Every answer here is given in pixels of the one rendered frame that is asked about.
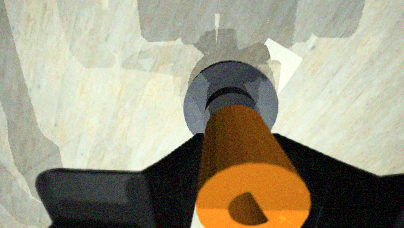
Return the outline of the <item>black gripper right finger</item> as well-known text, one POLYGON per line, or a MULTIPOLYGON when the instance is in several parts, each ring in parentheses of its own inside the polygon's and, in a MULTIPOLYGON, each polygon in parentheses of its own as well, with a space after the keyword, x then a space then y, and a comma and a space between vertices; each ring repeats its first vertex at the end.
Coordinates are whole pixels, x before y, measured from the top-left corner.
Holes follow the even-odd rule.
POLYGON ((404 173, 375 175, 272 133, 310 193, 299 228, 404 228, 404 173))

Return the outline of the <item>orange knob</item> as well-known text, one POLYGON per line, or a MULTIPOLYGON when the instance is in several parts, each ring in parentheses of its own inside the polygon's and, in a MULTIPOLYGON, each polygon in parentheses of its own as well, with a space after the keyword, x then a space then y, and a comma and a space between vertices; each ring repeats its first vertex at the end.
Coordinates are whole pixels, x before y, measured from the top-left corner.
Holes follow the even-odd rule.
POLYGON ((299 228, 310 193, 263 118, 230 105, 204 133, 196 213, 204 228, 299 228))

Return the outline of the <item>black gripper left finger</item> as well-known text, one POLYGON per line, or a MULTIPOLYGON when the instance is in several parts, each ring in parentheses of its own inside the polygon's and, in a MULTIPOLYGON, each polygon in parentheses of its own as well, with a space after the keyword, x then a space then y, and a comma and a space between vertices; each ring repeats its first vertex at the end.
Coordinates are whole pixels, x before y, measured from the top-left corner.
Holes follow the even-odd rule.
POLYGON ((204 133, 136 170, 55 168, 35 180, 51 222, 57 218, 191 228, 204 133))

